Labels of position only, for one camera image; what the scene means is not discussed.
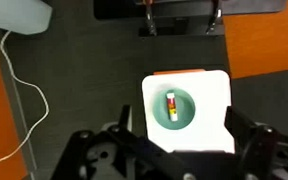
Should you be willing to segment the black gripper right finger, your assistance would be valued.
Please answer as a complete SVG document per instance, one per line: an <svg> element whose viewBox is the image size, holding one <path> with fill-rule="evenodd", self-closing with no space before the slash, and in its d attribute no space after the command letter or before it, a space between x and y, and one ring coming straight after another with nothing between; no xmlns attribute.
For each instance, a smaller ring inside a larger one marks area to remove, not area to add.
<svg viewBox="0 0 288 180"><path fill-rule="evenodd" d="M237 153L243 151L257 129L254 121L232 106L227 107L224 125L234 138L234 146Z"/></svg>

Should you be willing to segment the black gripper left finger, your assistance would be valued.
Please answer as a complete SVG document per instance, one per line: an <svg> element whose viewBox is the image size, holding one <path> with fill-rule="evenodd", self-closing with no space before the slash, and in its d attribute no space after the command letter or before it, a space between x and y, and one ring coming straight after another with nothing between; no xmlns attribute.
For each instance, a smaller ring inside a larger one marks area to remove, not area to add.
<svg viewBox="0 0 288 180"><path fill-rule="evenodd" d="M124 105L119 119L119 126L132 131L132 107L130 105Z"/></svg>

